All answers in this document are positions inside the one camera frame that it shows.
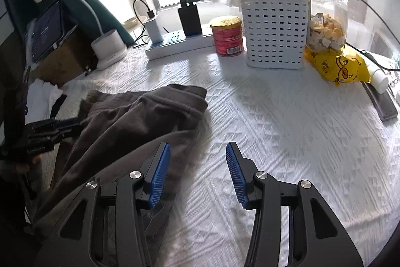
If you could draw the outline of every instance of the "white tablecloth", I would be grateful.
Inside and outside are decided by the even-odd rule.
[[[400,220],[400,124],[380,121],[360,83],[336,87],[308,63],[300,70],[255,69],[244,55],[222,58],[213,49],[149,62],[136,49],[105,71],[65,85],[68,98],[58,118],[76,115],[92,88],[118,93],[170,83],[206,88],[209,108],[157,266],[244,264],[255,212],[236,199],[225,159],[230,141],[278,180],[310,180],[365,265],[381,251]],[[280,266],[287,264],[288,226],[284,209]]]

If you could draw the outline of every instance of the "blue ribbed pad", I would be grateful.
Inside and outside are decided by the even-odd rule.
[[[171,146],[167,144],[161,155],[161,159],[155,171],[153,181],[151,182],[151,195],[149,197],[150,209],[153,209],[160,201],[161,194],[163,193],[165,178],[167,177],[168,167],[170,165],[170,159]]]
[[[230,144],[226,147],[226,162],[232,177],[233,186],[235,187],[237,200],[242,204],[243,208],[246,208],[247,204],[249,203],[246,190],[246,181]]]

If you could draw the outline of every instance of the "metal bolt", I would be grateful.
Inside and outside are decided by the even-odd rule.
[[[97,187],[97,182],[96,181],[89,181],[86,184],[87,189],[95,189]]]
[[[255,176],[259,179],[267,179],[268,173],[264,171],[258,171]]]
[[[301,180],[300,185],[305,189],[309,189],[313,184],[308,180]]]
[[[140,171],[133,171],[133,172],[129,173],[129,176],[132,179],[139,179],[142,176],[142,173]]]

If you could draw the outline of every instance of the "barcode label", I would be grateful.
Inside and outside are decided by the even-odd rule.
[[[241,46],[237,46],[235,48],[227,48],[226,53],[234,54],[235,52],[239,52],[241,49],[242,49]]]

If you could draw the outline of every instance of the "power strip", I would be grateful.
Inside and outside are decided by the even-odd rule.
[[[190,50],[214,46],[213,31],[208,24],[201,26],[202,34],[187,37],[183,30],[163,35],[163,41],[153,44],[151,41],[145,48],[149,60],[179,54]]]

